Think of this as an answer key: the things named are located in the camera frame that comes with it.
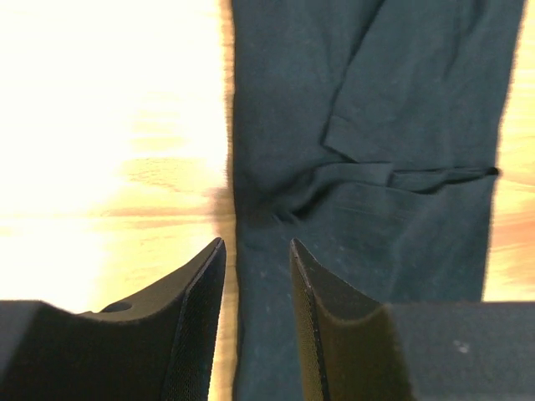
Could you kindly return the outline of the black t shirt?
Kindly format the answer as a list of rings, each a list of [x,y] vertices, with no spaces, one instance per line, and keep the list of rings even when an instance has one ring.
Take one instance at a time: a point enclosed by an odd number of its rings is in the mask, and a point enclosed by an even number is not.
[[[303,397],[289,244],[381,302],[482,298],[521,1],[235,1],[236,400]]]

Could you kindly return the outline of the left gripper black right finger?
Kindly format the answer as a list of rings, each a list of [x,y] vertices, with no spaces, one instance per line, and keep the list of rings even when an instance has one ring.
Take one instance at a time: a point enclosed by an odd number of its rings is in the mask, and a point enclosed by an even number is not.
[[[531,400],[530,302],[377,302],[290,245],[307,400]]]

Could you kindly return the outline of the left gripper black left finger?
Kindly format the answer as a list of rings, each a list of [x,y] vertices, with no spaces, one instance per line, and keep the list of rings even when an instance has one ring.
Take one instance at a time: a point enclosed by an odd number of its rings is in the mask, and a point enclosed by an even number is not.
[[[100,312],[2,302],[2,399],[207,399],[226,256],[217,238]]]

